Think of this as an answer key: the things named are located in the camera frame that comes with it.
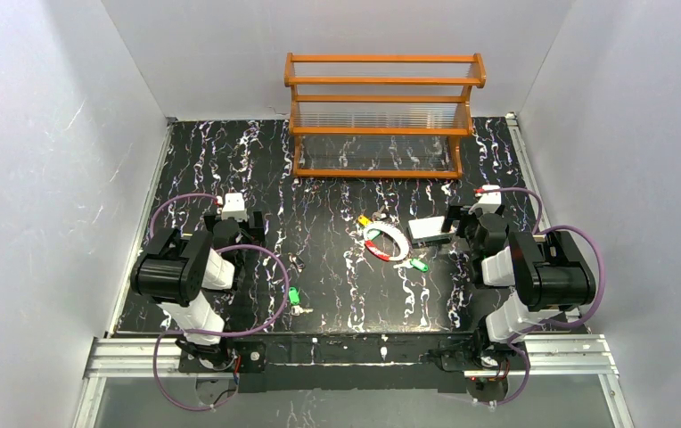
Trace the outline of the metal keyring with red handle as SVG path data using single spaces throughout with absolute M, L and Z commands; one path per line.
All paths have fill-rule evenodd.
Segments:
M 365 248 L 382 261 L 400 262 L 409 257 L 411 244 L 397 227 L 374 221 L 363 228 Z

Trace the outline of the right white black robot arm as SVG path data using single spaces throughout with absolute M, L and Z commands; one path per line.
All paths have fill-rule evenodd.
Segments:
M 442 230 L 456 226 L 468 251 L 468 272 L 481 288 L 510 288 L 507 300 L 481 319 L 480 346 L 516 343 L 531 327 L 594 301 L 597 284 L 574 238 L 565 230 L 541 235 L 513 231 L 503 209 L 448 207 Z

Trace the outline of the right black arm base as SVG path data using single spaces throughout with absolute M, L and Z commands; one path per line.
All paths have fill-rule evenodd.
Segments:
M 491 342 L 486 333 L 477 331 L 469 337 L 440 340 L 436 348 L 427 351 L 427 358 L 445 372 L 476 371 L 465 375 L 466 389 L 482 403 L 507 398 L 508 375 L 517 357 L 504 343 Z

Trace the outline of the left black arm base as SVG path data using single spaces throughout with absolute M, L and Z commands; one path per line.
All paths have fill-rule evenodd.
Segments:
M 204 346 L 178 338 L 175 345 L 181 350 L 178 369 L 182 373 L 251 374 L 262 373 L 266 366 L 263 342 L 223 339 L 219 344 Z

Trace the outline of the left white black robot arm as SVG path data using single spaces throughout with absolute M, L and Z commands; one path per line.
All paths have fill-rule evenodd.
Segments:
M 236 244 L 263 243 L 265 222 L 259 210 L 244 220 L 213 213 L 204 216 L 205 229 L 186 237 L 178 228 L 162 228 L 138 256 L 129 276 L 132 290 L 170 314 L 184 333 L 184 344 L 213 348 L 222 344 L 216 335 L 190 333 L 191 329 L 222 333 L 225 320 L 205 297 L 206 292 L 235 292 L 252 285 L 249 272 L 256 258 L 246 250 L 217 249 Z

